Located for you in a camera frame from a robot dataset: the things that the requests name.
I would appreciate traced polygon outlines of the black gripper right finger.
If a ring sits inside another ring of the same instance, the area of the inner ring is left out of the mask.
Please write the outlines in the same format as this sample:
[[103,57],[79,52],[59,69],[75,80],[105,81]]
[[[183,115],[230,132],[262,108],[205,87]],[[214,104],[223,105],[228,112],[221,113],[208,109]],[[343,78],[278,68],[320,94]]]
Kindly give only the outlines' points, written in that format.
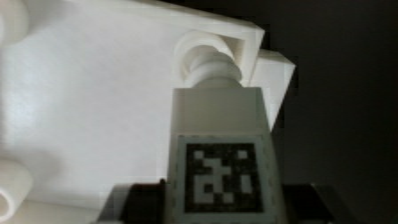
[[283,185],[290,224],[359,224],[331,185]]

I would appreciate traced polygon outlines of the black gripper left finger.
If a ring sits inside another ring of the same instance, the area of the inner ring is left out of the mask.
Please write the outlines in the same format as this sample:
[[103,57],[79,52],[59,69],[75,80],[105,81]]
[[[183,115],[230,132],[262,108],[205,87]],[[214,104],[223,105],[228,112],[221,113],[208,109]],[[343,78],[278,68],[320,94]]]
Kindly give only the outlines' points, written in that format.
[[166,180],[112,188],[95,224],[164,224]]

